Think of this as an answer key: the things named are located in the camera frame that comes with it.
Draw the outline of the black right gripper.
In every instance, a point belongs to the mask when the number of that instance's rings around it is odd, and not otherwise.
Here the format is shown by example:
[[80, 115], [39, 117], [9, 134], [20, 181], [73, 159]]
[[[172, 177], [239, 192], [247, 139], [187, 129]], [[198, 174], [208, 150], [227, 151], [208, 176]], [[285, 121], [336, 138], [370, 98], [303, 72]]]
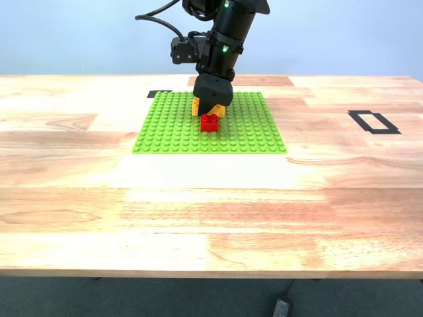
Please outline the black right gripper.
[[233, 66], [199, 62], [196, 70], [199, 75], [194, 83], [193, 95], [199, 99], [198, 115], [207, 114], [218, 104], [228, 107], [233, 99], [233, 87], [230, 83], [235, 78]]

